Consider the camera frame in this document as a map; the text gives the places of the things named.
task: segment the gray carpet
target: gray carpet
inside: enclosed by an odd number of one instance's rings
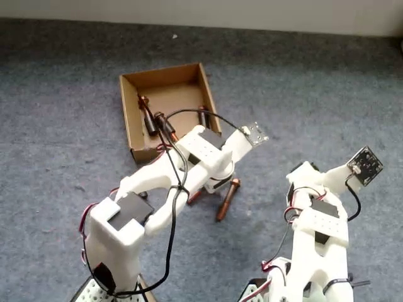
[[[219,113],[259,121],[269,143],[237,167],[242,188],[217,224],[218,197],[178,218],[159,301],[235,301],[285,230],[285,175],[325,171],[368,144],[385,170],[360,192],[349,270],[356,301],[402,301],[403,62],[396,40],[67,21],[0,21],[0,300],[69,301],[88,272],[82,210],[136,170],[118,75],[203,62]],[[224,127],[228,135],[230,130]],[[151,194],[162,203],[163,192]],[[351,213],[349,194],[343,202]],[[142,253],[164,272],[168,229]],[[292,237],[281,255],[289,257]]]

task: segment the cardboard box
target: cardboard box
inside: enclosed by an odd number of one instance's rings
[[[149,98],[149,108],[165,115],[179,109],[197,109],[204,105],[216,113],[207,78],[201,63],[165,69],[123,74],[120,76],[123,112],[127,140],[136,162],[151,160],[157,156],[158,136],[150,137],[144,124],[144,113],[139,108],[138,95]],[[169,122],[181,138],[198,124],[196,112],[173,116]],[[219,119],[210,116],[211,129],[221,134]]]

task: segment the black cable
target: black cable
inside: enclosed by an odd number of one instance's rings
[[[148,111],[148,113],[150,114],[150,116],[151,116],[151,118],[152,118],[152,121],[155,123],[154,115],[152,114],[152,112],[151,112],[150,108],[148,107],[148,105],[146,105],[145,103],[144,103],[144,108],[145,108],[145,110]],[[165,142],[165,140],[164,140],[164,137],[163,137],[163,135],[162,135],[162,133],[161,133],[161,129],[159,129],[159,128],[158,128],[158,136],[159,136],[159,139],[161,140],[162,145],[164,146],[165,152],[166,152],[167,155],[168,155],[168,158],[169,158],[169,161],[171,162],[172,168],[174,169],[175,176],[176,176],[176,178],[178,179],[178,184],[181,184],[181,179],[179,178],[179,174],[178,174],[178,172],[177,172],[177,170],[176,170],[176,168],[175,168],[175,164],[174,164],[174,162],[173,162],[173,160],[172,160],[171,154],[169,154],[169,152],[168,152],[168,151],[169,151],[169,148],[168,148],[168,146],[167,146],[167,144],[166,144],[166,142]]]
[[[281,240],[281,242],[280,242],[280,244],[279,244],[279,246],[278,246],[278,248],[277,248],[277,251],[275,252],[274,256],[272,256],[272,258],[270,258],[269,260],[267,260],[267,261],[262,265],[262,269],[263,269],[264,265],[266,265],[267,263],[270,263],[271,261],[273,261],[273,259],[277,257],[278,253],[280,253],[280,250],[281,250],[281,248],[283,247],[285,238],[287,237],[288,231],[289,231],[289,229],[290,229],[290,225],[291,225],[290,223],[287,224],[287,228],[285,229],[285,233],[284,233],[284,235],[283,235],[283,238],[282,238],[282,240]]]
[[[151,113],[151,111],[150,111],[150,109],[149,109],[149,107],[148,107],[146,104],[145,104],[144,108],[150,113],[151,116],[153,116],[152,113]],[[218,115],[217,113],[213,113],[213,112],[209,112],[209,111],[201,110],[201,109],[181,109],[181,110],[174,111],[174,112],[172,112],[171,114],[167,115],[167,116],[166,116],[166,119],[165,119],[165,122],[164,122],[164,125],[163,125],[163,130],[164,130],[165,132],[166,132],[166,122],[167,122],[167,120],[168,120],[170,117],[172,117],[172,116],[174,116],[174,115],[176,115],[176,114],[182,113],[182,112],[204,112],[204,113],[206,113],[206,114],[208,114],[208,115],[216,116],[217,118],[220,118],[222,121],[226,122],[226,123],[227,123],[228,125],[230,125],[231,127],[235,128],[236,130],[239,130],[241,133],[243,133],[243,134],[246,136],[246,134],[244,133],[244,131],[243,131],[241,128],[236,127],[233,123],[231,123],[230,121],[226,120],[226,119],[223,118],[222,116]],[[167,136],[167,140],[168,140],[169,144],[172,145],[173,149],[175,149],[175,151],[176,151],[176,152],[178,153],[178,155],[181,157],[181,160],[182,160],[182,163],[183,163],[184,173],[183,173],[183,178],[182,178],[182,180],[181,180],[181,179],[179,178],[179,174],[178,174],[178,172],[177,172],[177,170],[176,170],[176,167],[175,167],[175,164],[174,164],[174,162],[173,162],[173,160],[172,160],[172,157],[171,157],[171,155],[169,154],[169,149],[168,149],[167,144],[166,144],[166,142],[165,142],[165,140],[164,140],[164,138],[163,138],[163,135],[162,135],[162,133],[161,133],[161,130],[158,131],[158,135],[159,135],[159,138],[161,139],[161,142],[162,142],[162,144],[163,144],[163,146],[164,146],[164,149],[165,149],[165,151],[166,151],[166,153],[167,153],[167,156],[168,156],[168,158],[169,158],[169,161],[171,162],[171,165],[172,165],[172,167],[173,167],[173,169],[174,169],[174,173],[175,173],[175,175],[176,175],[176,178],[178,179],[178,185],[177,185],[177,186],[171,186],[171,187],[169,188],[169,191],[170,191],[172,188],[174,188],[174,187],[178,188],[178,190],[176,191],[175,196],[174,196],[174,198],[173,198],[173,202],[172,202],[171,233],[170,233],[170,236],[169,236],[169,242],[168,242],[168,248],[167,248],[167,254],[166,254],[166,265],[165,265],[165,274],[164,274],[164,276],[163,276],[160,280],[158,280],[156,283],[154,283],[153,285],[151,285],[151,286],[149,286],[149,287],[147,287],[147,288],[145,288],[145,289],[140,289],[140,290],[138,290],[138,291],[121,291],[121,292],[117,292],[117,293],[115,293],[115,294],[111,294],[110,291],[104,289],[104,288],[99,284],[98,280],[95,278],[94,273],[93,273],[93,271],[91,270],[91,268],[90,268],[90,266],[89,266],[88,257],[87,257],[87,251],[86,251],[85,237],[83,236],[84,255],[85,255],[85,258],[86,258],[86,263],[87,263],[88,269],[89,269],[89,271],[90,271],[90,273],[91,273],[91,277],[97,282],[98,286],[99,286],[102,290],[106,291],[110,296],[114,296],[114,297],[116,297],[116,298],[122,298],[122,296],[127,296],[127,295],[131,296],[131,295],[135,295],[135,294],[141,294],[141,295],[143,295],[143,294],[145,294],[146,292],[152,291],[153,289],[155,289],[155,288],[157,288],[158,286],[160,286],[160,285],[167,279],[167,277],[168,277],[168,275],[169,275],[169,266],[170,266],[171,253],[172,253],[173,241],[174,241],[174,236],[175,236],[175,228],[176,228],[176,201],[177,201],[177,199],[178,199],[178,196],[179,196],[180,192],[181,192],[181,191],[186,191],[186,190],[184,189],[184,184],[185,184],[185,182],[186,182],[186,180],[187,180],[187,177],[188,177],[188,161],[187,161],[186,157],[183,155],[183,153],[180,151],[180,149],[179,149],[177,146],[175,146],[175,143],[172,141],[171,137],[170,137],[170,136]]]
[[[283,270],[281,269],[281,267],[280,266],[270,266],[270,268],[268,269],[268,272],[272,271],[273,269],[279,269],[280,270],[281,275],[283,275],[284,286],[287,286],[287,281],[285,279],[285,274],[284,274]]]
[[[349,177],[347,177],[347,178],[346,178],[346,181],[344,182],[344,184],[346,185],[347,189],[350,191],[351,195],[354,196],[355,201],[357,202],[357,211],[356,211],[353,215],[351,215],[351,216],[347,219],[347,221],[351,221],[351,220],[357,218],[358,215],[361,213],[361,201],[360,201],[360,199],[358,198],[357,194],[354,192],[354,190],[353,190],[353,189],[350,187],[350,185],[348,184],[348,181],[349,181],[349,179],[350,179],[351,177],[352,177],[352,175],[349,176]]]
[[[141,283],[139,283],[139,288],[141,290],[143,290],[143,287],[141,286]],[[147,296],[145,294],[143,294],[142,296],[143,296],[144,302],[149,302],[149,299],[147,298]]]
[[[336,284],[336,283],[344,283],[344,282],[347,282],[347,283],[350,283],[351,282],[351,280],[349,279],[349,278],[341,278],[341,279],[333,279],[333,280],[330,280],[327,284],[326,284],[326,286],[323,288],[323,295],[326,295],[326,292],[327,292],[327,290],[333,285],[333,284]]]
[[[243,133],[246,136],[246,133],[244,132],[244,130],[242,128],[236,127],[233,123],[231,123],[229,120],[225,119],[224,117],[218,115],[217,113],[214,112],[210,112],[209,110],[202,110],[202,109],[180,109],[180,110],[176,110],[170,114],[168,114],[165,117],[165,121],[163,124],[163,129],[165,132],[167,132],[167,128],[166,128],[166,123],[168,121],[168,119],[172,118],[174,115],[178,115],[180,113],[184,113],[184,112],[202,112],[205,113],[207,115],[212,115],[215,116],[217,118],[219,118],[220,120],[226,122],[228,125],[230,125],[231,127],[235,128],[236,130],[239,130],[241,133]],[[184,157],[183,153],[180,151],[180,149],[175,146],[175,143],[172,141],[172,138],[168,135],[167,136],[167,140],[169,142],[170,145],[172,145],[172,148],[175,149],[176,153],[178,153],[178,155],[181,157],[181,160],[183,162],[183,166],[184,166],[184,175],[183,175],[183,180],[182,180],[182,185],[184,185],[184,183],[187,180],[188,177],[188,161],[187,159]]]

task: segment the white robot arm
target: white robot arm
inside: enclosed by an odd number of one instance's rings
[[[144,240],[173,220],[173,205],[177,215],[189,195],[202,186],[209,192],[222,187],[233,178],[234,164],[267,139],[257,123],[236,130],[226,141],[198,125],[176,142],[188,171],[177,151],[170,150],[173,165],[165,153],[122,179],[115,200],[105,198],[89,214],[85,258],[98,285],[119,296],[136,289]],[[187,176],[181,186],[177,175],[179,179]],[[165,204],[154,212],[138,193],[158,187],[168,189],[168,194]]]
[[[308,162],[289,173],[285,219],[289,211],[295,212],[288,220],[294,231],[292,259],[263,262],[267,280],[250,284],[240,301],[353,302],[354,284],[347,270],[348,221],[358,216],[361,207],[358,204],[356,214],[348,217],[339,194],[349,190],[356,197],[382,169],[365,147],[326,173]]]

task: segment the bronze screw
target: bronze screw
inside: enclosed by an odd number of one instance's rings
[[[176,143],[179,139],[174,132],[171,133],[171,139],[174,143]]]
[[[235,192],[238,190],[241,185],[241,180],[239,178],[234,178],[231,181],[231,186],[228,189],[228,193],[225,196],[224,202],[221,204],[219,210],[217,211],[216,220],[221,221],[225,218],[228,208],[231,204],[232,198],[235,195]]]
[[[202,189],[200,189],[195,194],[190,196],[190,198],[188,199],[188,205],[191,205],[197,199],[197,197],[199,197],[201,195],[201,193],[202,193]]]

